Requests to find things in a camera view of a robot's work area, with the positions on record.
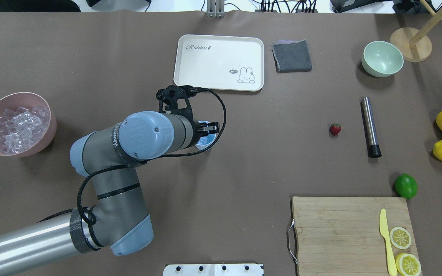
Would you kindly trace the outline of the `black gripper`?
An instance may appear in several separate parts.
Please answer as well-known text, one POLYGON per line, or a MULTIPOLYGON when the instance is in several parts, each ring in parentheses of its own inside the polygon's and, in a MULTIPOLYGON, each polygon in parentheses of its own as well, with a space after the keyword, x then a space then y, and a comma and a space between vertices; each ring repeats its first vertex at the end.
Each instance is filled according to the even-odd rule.
POLYGON ((196 122, 193 118, 185 115, 185 148, 196 145, 201 136, 209 136, 219 132, 219 122, 196 122))

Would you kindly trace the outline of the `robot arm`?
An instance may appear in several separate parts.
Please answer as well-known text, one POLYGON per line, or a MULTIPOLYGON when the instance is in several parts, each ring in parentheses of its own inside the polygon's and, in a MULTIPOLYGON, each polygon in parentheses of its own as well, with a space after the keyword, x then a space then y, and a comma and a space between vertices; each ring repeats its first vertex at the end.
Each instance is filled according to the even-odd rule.
POLYGON ((80 138, 69 154, 72 166, 85 177, 76 208, 0 235, 0 276, 103 247, 124 256, 148 246, 154 233, 136 168, 222 132, 218 122, 144 111, 80 138))

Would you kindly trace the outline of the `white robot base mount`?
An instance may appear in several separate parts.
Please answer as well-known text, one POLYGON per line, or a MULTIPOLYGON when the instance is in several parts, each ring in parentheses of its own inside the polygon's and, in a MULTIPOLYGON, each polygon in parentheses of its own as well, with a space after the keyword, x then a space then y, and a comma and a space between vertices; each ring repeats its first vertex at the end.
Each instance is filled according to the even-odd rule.
POLYGON ((263 264, 170 264, 165 266, 163 276, 263 276, 263 264))

